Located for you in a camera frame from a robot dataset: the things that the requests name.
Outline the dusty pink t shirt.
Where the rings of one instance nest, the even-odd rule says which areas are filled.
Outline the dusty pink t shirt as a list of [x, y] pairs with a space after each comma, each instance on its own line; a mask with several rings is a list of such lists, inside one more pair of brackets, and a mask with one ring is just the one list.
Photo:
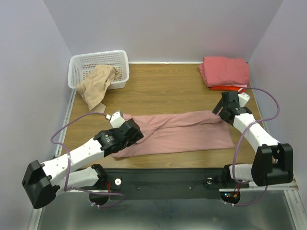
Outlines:
[[226, 122], [211, 111], [170, 115], [124, 115], [140, 127], [143, 138], [114, 158], [180, 153], [199, 150], [231, 149], [234, 144]]

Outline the white plastic laundry basket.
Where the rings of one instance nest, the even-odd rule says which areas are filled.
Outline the white plastic laundry basket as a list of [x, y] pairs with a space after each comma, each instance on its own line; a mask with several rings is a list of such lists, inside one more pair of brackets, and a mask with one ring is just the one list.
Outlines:
[[75, 89], [76, 85], [88, 77], [97, 65], [113, 66], [119, 71], [119, 78], [109, 86], [109, 89], [121, 89], [126, 86], [130, 77], [127, 53], [124, 50], [114, 50], [75, 55], [70, 59], [68, 69], [68, 86]]

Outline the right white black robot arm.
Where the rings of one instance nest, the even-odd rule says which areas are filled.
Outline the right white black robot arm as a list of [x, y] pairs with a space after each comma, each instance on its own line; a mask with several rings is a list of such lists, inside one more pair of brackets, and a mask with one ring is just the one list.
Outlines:
[[223, 180], [236, 183], [254, 182], [257, 186], [287, 184], [293, 180], [293, 148], [273, 138], [260, 125], [246, 107], [250, 96], [245, 92], [222, 92], [221, 99], [213, 109], [223, 121], [241, 133], [255, 151], [252, 164], [237, 164], [238, 150], [233, 163], [226, 165]]

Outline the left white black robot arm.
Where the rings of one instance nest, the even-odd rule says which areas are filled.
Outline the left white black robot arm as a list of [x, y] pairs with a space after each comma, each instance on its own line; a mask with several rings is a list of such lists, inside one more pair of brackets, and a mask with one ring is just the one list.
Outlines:
[[64, 186], [61, 180], [82, 166], [117, 153], [143, 138], [140, 127], [131, 118], [112, 129], [102, 130], [85, 144], [56, 159], [28, 164], [22, 186], [35, 209], [50, 204]]

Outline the folded orange red shirt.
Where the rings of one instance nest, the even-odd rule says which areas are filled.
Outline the folded orange red shirt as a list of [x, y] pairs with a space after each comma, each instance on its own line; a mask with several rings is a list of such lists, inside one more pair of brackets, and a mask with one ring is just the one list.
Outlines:
[[245, 92], [242, 87], [237, 86], [215, 86], [210, 88], [213, 91]]

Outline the folded light pink shirt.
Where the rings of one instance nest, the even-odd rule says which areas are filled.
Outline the folded light pink shirt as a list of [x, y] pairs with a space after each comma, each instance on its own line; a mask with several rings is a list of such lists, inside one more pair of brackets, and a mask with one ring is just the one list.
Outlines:
[[230, 86], [238, 87], [238, 88], [245, 88], [245, 87], [247, 87], [246, 84], [232, 84], [232, 85], [230, 85]]

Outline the folded coral pink shirt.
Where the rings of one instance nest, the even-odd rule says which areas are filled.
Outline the folded coral pink shirt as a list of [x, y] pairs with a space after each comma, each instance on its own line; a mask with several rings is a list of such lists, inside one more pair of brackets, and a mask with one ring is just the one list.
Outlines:
[[248, 84], [249, 66], [242, 58], [204, 57], [199, 71], [207, 87]]

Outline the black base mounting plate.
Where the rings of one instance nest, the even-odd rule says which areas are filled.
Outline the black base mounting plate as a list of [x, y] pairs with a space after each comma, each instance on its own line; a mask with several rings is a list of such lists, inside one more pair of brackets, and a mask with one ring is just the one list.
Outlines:
[[124, 195], [126, 200], [220, 199], [219, 190], [233, 191], [233, 180], [222, 180], [221, 168], [105, 169], [93, 188]]

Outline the beige crumpled t shirt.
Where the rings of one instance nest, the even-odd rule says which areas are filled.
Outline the beige crumpled t shirt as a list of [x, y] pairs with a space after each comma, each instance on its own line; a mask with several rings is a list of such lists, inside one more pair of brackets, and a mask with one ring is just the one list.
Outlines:
[[88, 77], [76, 85], [77, 92], [85, 101], [89, 112], [104, 113], [102, 104], [106, 91], [112, 82], [119, 79], [120, 72], [113, 66], [97, 65]]

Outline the aluminium extrusion frame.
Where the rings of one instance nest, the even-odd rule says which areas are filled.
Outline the aluminium extrusion frame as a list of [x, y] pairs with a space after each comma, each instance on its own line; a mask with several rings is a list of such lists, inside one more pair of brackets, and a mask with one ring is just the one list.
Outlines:
[[[70, 99], [69, 99], [69, 103], [68, 103], [68, 107], [67, 107], [67, 111], [66, 111], [66, 114], [64, 116], [63, 126], [65, 126], [66, 124], [69, 123], [71, 112], [72, 112], [72, 107], [73, 107], [73, 102], [74, 102], [74, 99], [75, 99], [75, 95], [76, 95], [76, 90], [72, 90], [71, 95], [70, 95]], [[57, 137], [58, 137], [59, 142], [64, 142], [66, 132], [67, 132], [67, 129], [64, 128], [63, 130], [61, 130], [58, 133]], [[57, 146], [53, 156], [55, 158], [59, 157], [60, 154], [61, 154], [61, 151], [62, 151], [62, 147]], [[33, 210], [31, 218], [30, 218], [28, 230], [37, 230], [38, 229], [42, 212], [43, 212], [43, 208]]]

